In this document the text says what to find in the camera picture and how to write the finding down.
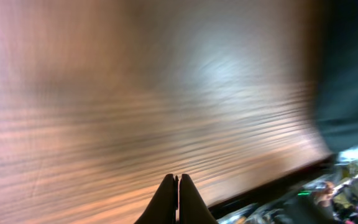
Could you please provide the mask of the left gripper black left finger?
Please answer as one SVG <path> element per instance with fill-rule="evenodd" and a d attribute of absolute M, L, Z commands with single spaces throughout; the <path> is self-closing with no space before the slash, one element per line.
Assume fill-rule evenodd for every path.
<path fill-rule="evenodd" d="M 178 177 L 167 174 L 135 224 L 175 224 L 178 210 Z"/>

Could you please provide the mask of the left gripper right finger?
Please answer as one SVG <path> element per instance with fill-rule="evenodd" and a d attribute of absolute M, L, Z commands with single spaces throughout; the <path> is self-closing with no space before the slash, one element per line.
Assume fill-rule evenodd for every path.
<path fill-rule="evenodd" d="M 204 203 L 188 174 L 182 174 L 179 184 L 180 224 L 218 224 Z"/>

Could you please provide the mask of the black shorts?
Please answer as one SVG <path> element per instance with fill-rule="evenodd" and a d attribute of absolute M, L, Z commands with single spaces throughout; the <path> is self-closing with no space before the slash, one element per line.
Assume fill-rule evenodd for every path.
<path fill-rule="evenodd" d="M 358 146 L 358 0 L 326 1 L 314 118 L 334 153 Z"/>

